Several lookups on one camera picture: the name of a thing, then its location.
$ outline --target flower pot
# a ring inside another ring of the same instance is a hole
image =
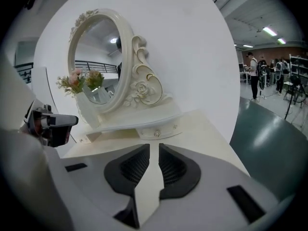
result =
[[[84,118],[91,128],[97,128],[100,125],[100,122],[97,118],[93,104],[89,101],[86,94],[84,92],[77,93],[75,98],[80,116]]]
[[[101,104],[108,103],[110,101],[110,97],[104,87],[99,87],[97,92],[100,97]]]

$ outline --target ceiling light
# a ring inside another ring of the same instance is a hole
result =
[[[277,33],[274,33],[271,29],[269,29],[268,27],[263,28],[264,31],[266,31],[268,34],[270,34],[271,36],[276,36]]]
[[[278,41],[279,41],[281,44],[285,44],[285,41],[284,41],[282,38],[279,38]]]

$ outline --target vanity mirror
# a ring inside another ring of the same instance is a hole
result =
[[[76,20],[68,71],[85,75],[82,92],[90,102],[77,100],[77,107],[92,128],[86,134],[135,128],[144,139],[158,139],[180,133],[181,112],[147,62],[145,46],[116,11],[87,11]]]

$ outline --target green floor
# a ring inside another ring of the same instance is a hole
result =
[[[278,115],[244,98],[230,145],[251,177],[281,200],[295,193],[308,169],[306,137]]]

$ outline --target pink flower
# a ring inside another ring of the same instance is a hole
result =
[[[77,74],[72,74],[70,75],[70,77],[68,78],[68,83],[71,85],[77,85],[78,84],[78,80],[77,80]]]
[[[73,74],[80,75],[81,74],[81,69],[76,69],[75,71],[72,72],[72,75]]]

